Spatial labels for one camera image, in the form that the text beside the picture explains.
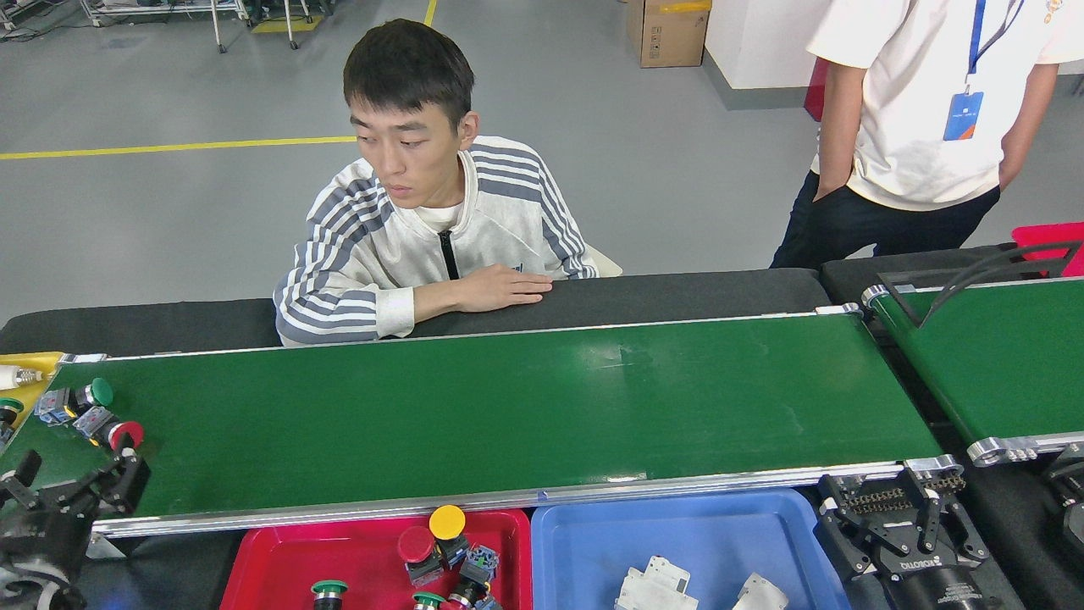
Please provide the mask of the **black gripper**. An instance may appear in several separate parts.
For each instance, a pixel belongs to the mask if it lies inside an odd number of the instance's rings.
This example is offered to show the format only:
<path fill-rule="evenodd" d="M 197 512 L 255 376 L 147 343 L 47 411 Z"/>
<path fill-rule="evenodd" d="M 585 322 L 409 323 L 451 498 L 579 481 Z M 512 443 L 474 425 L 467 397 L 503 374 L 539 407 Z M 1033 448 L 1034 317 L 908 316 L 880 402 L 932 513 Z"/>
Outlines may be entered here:
<path fill-rule="evenodd" d="M 120 447 L 106 466 L 52 486 L 51 501 L 61 510 L 26 511 L 40 503 L 31 489 L 40 467 L 41 456 L 29 451 L 1 479 L 1 506 L 15 501 L 24 508 L 9 512 L 1 522 L 3 572 L 76 577 L 89 546 L 92 516 L 136 512 L 151 469 L 136 447 Z"/>
<path fill-rule="evenodd" d="M 821 476 L 816 538 L 838 574 L 856 577 L 877 568 L 892 609 L 992 609 L 973 579 L 991 558 L 988 545 L 957 498 L 967 483 L 962 473 L 906 472 L 906 496 L 917 510 L 919 556 L 911 544 L 874 519 L 904 506 L 904 493 L 879 489 L 864 493 L 862 476 Z"/>

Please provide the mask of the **person's right hand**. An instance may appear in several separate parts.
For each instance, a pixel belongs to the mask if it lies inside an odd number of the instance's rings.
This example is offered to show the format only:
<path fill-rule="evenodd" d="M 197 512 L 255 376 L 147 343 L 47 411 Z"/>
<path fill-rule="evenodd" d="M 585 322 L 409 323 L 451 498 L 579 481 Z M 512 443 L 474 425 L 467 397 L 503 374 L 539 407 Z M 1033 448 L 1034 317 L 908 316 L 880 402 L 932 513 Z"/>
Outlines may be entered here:
<path fill-rule="evenodd" d="M 456 310 L 483 313 L 518 304 L 539 302 L 552 290 L 545 274 L 528 274 L 511 267 L 483 267 L 456 283 Z"/>

